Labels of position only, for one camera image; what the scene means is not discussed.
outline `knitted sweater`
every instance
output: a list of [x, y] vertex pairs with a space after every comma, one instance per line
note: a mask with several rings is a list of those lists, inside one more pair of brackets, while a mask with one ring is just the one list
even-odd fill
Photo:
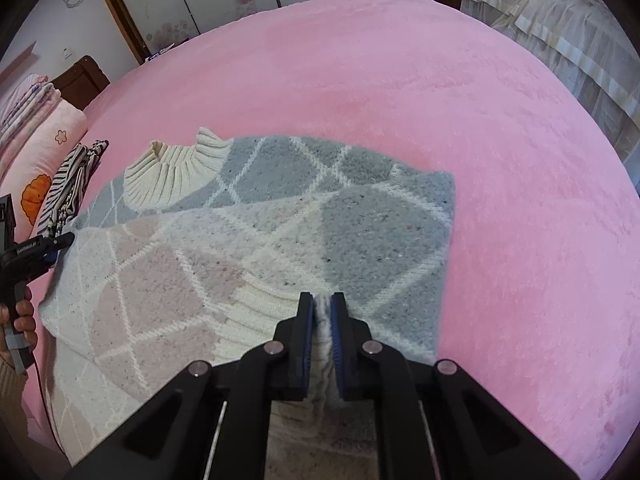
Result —
[[[62, 454], [29, 437], [27, 416], [22, 408], [26, 381], [25, 374], [17, 374], [0, 358], [0, 418], [34, 473], [42, 480], [57, 480], [68, 470], [69, 463]], [[2, 464], [0, 478], [4, 478]]]

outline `wall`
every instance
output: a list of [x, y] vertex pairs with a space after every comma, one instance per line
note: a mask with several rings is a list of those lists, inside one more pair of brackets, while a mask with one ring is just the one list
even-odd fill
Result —
[[[79, 0], [68, 0], [69, 4]], [[104, 0], [83, 0], [68, 8], [63, 0], [40, 0], [0, 61], [8, 65], [29, 44], [33, 53], [0, 84], [0, 98], [25, 75], [55, 78], [82, 56], [91, 56], [110, 81], [138, 66]], [[65, 59], [64, 49], [71, 55]]]

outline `hand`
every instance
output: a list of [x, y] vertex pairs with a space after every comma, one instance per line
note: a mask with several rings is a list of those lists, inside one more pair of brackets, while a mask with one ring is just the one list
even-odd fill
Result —
[[[32, 348], [36, 348], [38, 344], [38, 336], [35, 333], [36, 322], [33, 319], [33, 305], [31, 304], [31, 291], [28, 286], [24, 287], [24, 299], [18, 301], [15, 305], [15, 309], [20, 314], [20, 317], [15, 320], [14, 327], [18, 332], [24, 333], [24, 338], [31, 345]], [[0, 304], [0, 324], [5, 326], [9, 323], [9, 309]], [[4, 332], [0, 334], [0, 358], [11, 367], [14, 366], [14, 360], [11, 358], [11, 352], [6, 349], [6, 342], [4, 341]]]

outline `orange embroidered design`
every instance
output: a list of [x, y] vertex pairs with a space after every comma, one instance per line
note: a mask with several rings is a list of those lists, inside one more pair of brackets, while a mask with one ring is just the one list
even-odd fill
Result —
[[44, 202], [44, 197], [47, 195], [49, 187], [51, 187], [49, 175], [41, 174], [34, 178], [22, 192], [20, 205], [31, 225], [36, 223], [40, 206]]
[[66, 130], [58, 130], [58, 133], [56, 134], [56, 140], [58, 141], [58, 144], [66, 142]]

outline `headboard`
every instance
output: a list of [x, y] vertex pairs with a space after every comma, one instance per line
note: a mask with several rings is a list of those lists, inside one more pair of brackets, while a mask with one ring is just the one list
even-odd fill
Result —
[[98, 64], [90, 56], [84, 56], [78, 62], [59, 75], [53, 86], [60, 90], [62, 98], [78, 110], [84, 110], [109, 84]]

